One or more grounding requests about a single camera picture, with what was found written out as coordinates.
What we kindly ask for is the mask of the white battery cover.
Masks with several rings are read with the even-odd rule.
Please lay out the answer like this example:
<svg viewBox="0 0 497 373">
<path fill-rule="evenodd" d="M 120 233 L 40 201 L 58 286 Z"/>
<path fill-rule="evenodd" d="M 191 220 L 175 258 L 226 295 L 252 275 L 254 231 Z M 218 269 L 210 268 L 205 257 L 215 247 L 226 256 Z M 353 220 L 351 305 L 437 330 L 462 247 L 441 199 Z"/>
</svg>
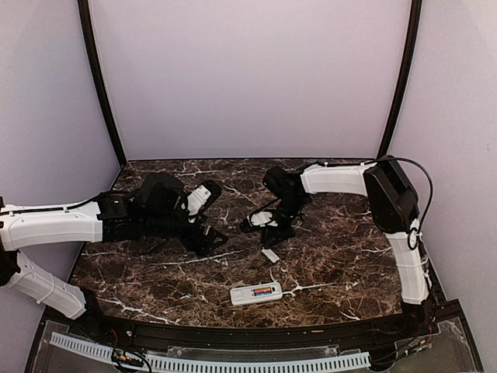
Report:
<svg viewBox="0 0 497 373">
<path fill-rule="evenodd" d="M 277 263 L 280 258 L 271 249 L 262 249 L 262 254 L 266 256 L 272 263 Z"/>
</svg>

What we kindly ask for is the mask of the white remote control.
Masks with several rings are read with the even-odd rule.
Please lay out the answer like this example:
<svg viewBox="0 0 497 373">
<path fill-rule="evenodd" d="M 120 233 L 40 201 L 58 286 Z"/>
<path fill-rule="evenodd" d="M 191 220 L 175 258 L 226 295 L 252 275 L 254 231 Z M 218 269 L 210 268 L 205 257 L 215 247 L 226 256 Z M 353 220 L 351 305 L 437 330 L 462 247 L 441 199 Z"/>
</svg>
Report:
<svg viewBox="0 0 497 373">
<path fill-rule="evenodd" d="M 263 302 L 273 302 L 283 297 L 279 282 L 232 288 L 230 299 L 232 305 L 252 305 Z"/>
</svg>

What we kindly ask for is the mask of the orange battery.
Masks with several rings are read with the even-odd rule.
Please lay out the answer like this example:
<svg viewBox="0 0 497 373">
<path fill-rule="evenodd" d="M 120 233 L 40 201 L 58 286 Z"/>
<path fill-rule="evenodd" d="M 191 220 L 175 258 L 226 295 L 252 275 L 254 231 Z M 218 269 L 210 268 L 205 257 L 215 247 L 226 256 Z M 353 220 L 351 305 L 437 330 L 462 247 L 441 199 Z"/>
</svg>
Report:
<svg viewBox="0 0 497 373">
<path fill-rule="evenodd" d="M 253 291 L 255 294 L 271 294 L 273 290 L 271 287 L 264 287 L 264 288 L 256 288 Z"/>
</svg>

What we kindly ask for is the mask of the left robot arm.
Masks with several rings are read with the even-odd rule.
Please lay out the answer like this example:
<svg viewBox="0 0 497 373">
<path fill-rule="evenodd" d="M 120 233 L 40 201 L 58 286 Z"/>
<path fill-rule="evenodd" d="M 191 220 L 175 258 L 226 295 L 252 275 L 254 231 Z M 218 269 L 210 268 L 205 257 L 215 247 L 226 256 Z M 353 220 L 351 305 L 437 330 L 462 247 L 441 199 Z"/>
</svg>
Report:
<svg viewBox="0 0 497 373">
<path fill-rule="evenodd" d="M 206 223 L 205 210 L 221 195 L 213 180 L 187 193 L 168 173 L 149 173 L 132 191 L 109 191 L 75 204 L 1 206 L 1 285 L 51 307 L 93 339 L 109 333 L 94 293 L 70 285 L 36 265 L 21 249 L 61 242 L 123 242 L 176 239 L 199 257 L 228 237 Z"/>
</svg>

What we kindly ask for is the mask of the black front table rail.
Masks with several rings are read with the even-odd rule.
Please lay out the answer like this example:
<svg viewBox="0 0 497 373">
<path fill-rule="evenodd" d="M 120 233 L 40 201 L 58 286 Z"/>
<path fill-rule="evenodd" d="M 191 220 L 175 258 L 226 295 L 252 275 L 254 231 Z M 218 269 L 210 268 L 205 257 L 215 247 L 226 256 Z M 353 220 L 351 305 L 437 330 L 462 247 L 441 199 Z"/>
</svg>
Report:
<svg viewBox="0 0 497 373">
<path fill-rule="evenodd" d="M 413 316 L 406 315 L 282 329 L 172 326 L 94 315 L 77 319 L 73 328 L 92 340 L 138 350 L 168 350 L 170 347 L 268 350 L 324 345 L 378 349 L 429 331 L 425 323 L 417 323 Z"/>
</svg>

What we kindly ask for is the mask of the black left corner post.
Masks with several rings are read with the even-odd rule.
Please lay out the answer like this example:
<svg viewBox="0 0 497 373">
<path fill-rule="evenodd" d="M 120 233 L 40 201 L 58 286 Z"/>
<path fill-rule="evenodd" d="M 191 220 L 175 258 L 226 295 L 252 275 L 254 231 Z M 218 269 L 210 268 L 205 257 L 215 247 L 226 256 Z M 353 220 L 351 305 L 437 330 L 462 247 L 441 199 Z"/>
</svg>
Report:
<svg viewBox="0 0 497 373">
<path fill-rule="evenodd" d="M 78 0 L 77 3 L 86 54 L 89 61 L 89 67 L 97 99 L 103 115 L 104 124 L 106 125 L 106 131 L 113 147 L 114 155 L 116 156 L 116 160 L 122 169 L 127 164 L 127 157 L 125 156 L 123 145 L 118 134 L 116 121 L 113 116 L 113 111 L 106 90 L 106 84 L 103 78 L 103 71 L 101 69 L 99 54 L 96 46 L 96 37 L 92 25 L 90 2 L 87 0 Z"/>
</svg>

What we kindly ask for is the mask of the black corner post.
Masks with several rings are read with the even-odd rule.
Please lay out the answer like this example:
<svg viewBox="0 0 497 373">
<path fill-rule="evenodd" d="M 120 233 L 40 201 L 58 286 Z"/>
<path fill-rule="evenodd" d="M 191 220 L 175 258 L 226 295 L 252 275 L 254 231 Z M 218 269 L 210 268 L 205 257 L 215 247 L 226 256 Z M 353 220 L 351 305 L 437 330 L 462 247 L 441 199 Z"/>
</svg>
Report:
<svg viewBox="0 0 497 373">
<path fill-rule="evenodd" d="M 389 148 L 391 147 L 392 139 L 394 137 L 395 128 L 398 123 L 398 118 L 401 112 L 401 106 L 405 97 L 408 78 L 410 76 L 412 67 L 412 60 L 415 53 L 415 45 L 419 31 L 421 13 L 422 0 L 412 0 L 398 78 L 394 90 L 394 95 L 392 97 L 388 118 L 385 124 L 384 133 L 377 152 L 378 158 L 381 158 L 388 153 Z"/>
<path fill-rule="evenodd" d="M 116 160 L 122 169 L 127 164 L 127 157 L 125 156 L 123 145 L 118 134 L 116 121 L 113 116 L 113 111 L 106 90 L 106 84 L 103 78 L 103 71 L 101 69 L 99 54 L 96 46 L 96 37 L 92 25 L 90 2 L 87 0 L 78 0 L 77 3 L 86 54 L 89 61 L 89 67 L 97 99 L 103 115 L 104 124 L 106 125 L 106 131 L 113 147 L 114 155 L 116 156 Z"/>
</svg>

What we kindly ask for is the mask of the black right corner post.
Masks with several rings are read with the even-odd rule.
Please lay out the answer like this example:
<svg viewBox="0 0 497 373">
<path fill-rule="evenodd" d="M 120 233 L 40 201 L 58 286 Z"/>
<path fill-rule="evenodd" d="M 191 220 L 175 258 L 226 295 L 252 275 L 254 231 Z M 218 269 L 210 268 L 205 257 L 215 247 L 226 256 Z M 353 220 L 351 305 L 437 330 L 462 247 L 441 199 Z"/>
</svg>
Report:
<svg viewBox="0 0 497 373">
<path fill-rule="evenodd" d="M 398 123 L 398 118 L 401 112 L 401 106 L 405 97 L 408 78 L 410 76 L 412 67 L 412 60 L 415 53 L 415 45 L 419 31 L 421 13 L 422 0 L 412 0 L 398 78 L 394 90 L 394 95 L 392 97 L 388 118 L 385 124 L 384 133 L 377 152 L 378 158 L 381 158 L 388 153 L 389 148 L 391 147 L 392 139 L 394 137 L 395 128 Z"/>
</svg>

